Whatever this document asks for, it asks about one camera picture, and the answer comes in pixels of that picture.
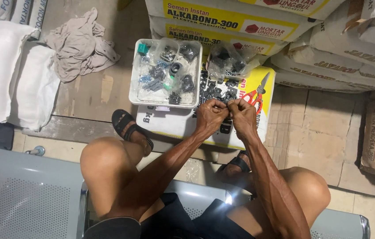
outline orange-handled scissors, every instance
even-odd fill
[[[260,105],[258,106],[257,114],[261,112],[261,109],[263,108],[263,94],[265,93],[264,86],[267,83],[267,80],[269,79],[270,73],[267,73],[263,80],[261,81],[261,84],[257,87],[256,90],[253,92],[249,92],[248,94],[245,94],[242,96],[242,99],[245,99],[246,96],[249,96],[248,104],[255,106],[255,104],[258,102]]]

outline forearm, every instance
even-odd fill
[[[195,132],[152,161],[123,189],[107,217],[131,216],[140,219],[205,139],[205,135]]]
[[[256,132],[243,140],[248,150],[254,187],[275,232],[284,239],[311,238],[296,196],[279,173]]]

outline floor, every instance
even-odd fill
[[[31,137],[23,135],[20,131],[15,132],[13,151],[24,152],[33,149],[37,145],[45,147],[45,156],[47,157],[79,162],[79,156],[86,144]],[[143,158],[139,165],[137,165],[137,168],[141,170],[159,155],[161,154],[155,152],[151,153],[148,157]],[[220,165],[210,162],[189,159],[175,176],[175,179],[212,187],[226,188],[232,193],[238,193],[241,197],[248,197],[249,193],[246,191],[222,184],[215,178],[214,172],[219,167]],[[375,239],[375,197],[341,191],[336,188],[330,188],[330,191],[332,200],[328,208],[367,217],[371,225],[372,238]]]

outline hand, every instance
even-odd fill
[[[230,115],[233,119],[236,135],[244,140],[251,133],[257,133],[257,109],[244,99],[227,102]]]
[[[205,101],[196,110],[194,134],[199,134],[206,140],[220,128],[221,123],[228,115],[229,110],[223,102],[217,99]]]

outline man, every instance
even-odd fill
[[[239,207],[216,199],[200,217],[190,220],[175,193],[163,192],[226,117],[232,118],[246,152],[219,177],[258,198]],[[277,170],[258,137],[255,118],[256,108],[242,99],[227,106],[208,100],[197,110],[194,133],[139,172],[135,166],[150,154],[153,144],[126,111],[117,110],[112,122],[126,141],[96,139],[81,155],[82,174],[101,220],[85,238],[310,239],[310,227],[330,202],[328,186],[304,168]]]

